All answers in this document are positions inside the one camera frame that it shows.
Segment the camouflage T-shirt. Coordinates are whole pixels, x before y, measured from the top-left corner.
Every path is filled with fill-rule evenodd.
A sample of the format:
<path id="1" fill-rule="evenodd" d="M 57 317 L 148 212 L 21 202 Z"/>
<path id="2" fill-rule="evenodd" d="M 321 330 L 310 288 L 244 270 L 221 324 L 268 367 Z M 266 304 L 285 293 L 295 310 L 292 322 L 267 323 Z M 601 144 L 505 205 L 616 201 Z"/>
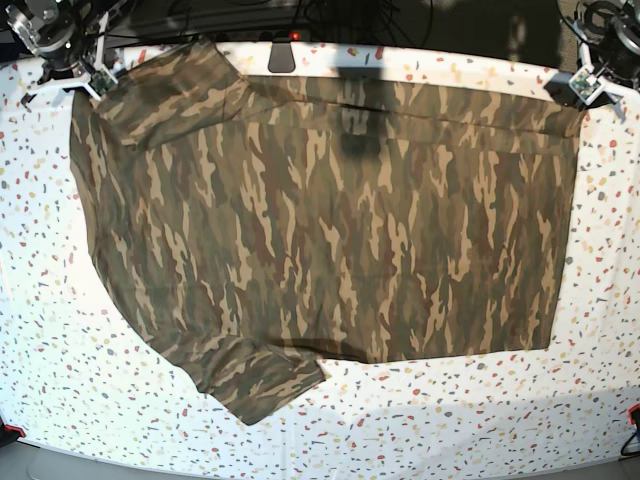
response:
<path id="1" fill-rule="evenodd" d="M 549 345 L 582 113 L 377 78 L 249 77 L 209 42 L 76 94 L 70 162 L 115 307 L 255 424 L 321 359 Z"/>

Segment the red table clamp right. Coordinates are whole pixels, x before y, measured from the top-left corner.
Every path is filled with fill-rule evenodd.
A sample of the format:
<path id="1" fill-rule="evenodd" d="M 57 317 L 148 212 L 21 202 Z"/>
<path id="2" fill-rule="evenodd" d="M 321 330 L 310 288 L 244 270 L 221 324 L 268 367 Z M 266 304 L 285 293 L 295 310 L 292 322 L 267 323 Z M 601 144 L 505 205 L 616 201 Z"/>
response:
<path id="1" fill-rule="evenodd" d="M 636 428 L 640 429 L 640 405 L 636 404 L 628 409 L 628 416 L 630 423 Z"/>

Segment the red table clamp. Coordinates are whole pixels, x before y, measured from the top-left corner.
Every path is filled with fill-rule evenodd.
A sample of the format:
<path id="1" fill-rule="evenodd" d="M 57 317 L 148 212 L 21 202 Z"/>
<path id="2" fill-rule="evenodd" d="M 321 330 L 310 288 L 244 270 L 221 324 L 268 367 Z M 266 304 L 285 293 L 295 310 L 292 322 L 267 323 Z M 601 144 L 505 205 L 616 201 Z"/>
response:
<path id="1" fill-rule="evenodd" d="M 628 416 L 630 423 L 636 428 L 640 429 L 640 405 L 636 404 L 628 409 Z"/>
<path id="2" fill-rule="evenodd" d="M 6 425 L 2 423 L 0 431 L 2 442 L 11 443 L 25 437 L 25 432 L 21 427 Z"/>

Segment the red table clamp left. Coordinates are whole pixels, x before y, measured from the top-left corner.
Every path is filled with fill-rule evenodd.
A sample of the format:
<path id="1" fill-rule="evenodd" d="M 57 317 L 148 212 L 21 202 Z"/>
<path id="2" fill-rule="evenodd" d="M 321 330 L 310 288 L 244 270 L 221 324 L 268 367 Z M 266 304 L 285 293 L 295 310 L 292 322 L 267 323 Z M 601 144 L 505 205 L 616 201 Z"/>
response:
<path id="1" fill-rule="evenodd" d="M 0 431 L 2 442 L 11 443 L 25 437 L 25 432 L 21 427 L 6 425 L 2 423 Z"/>

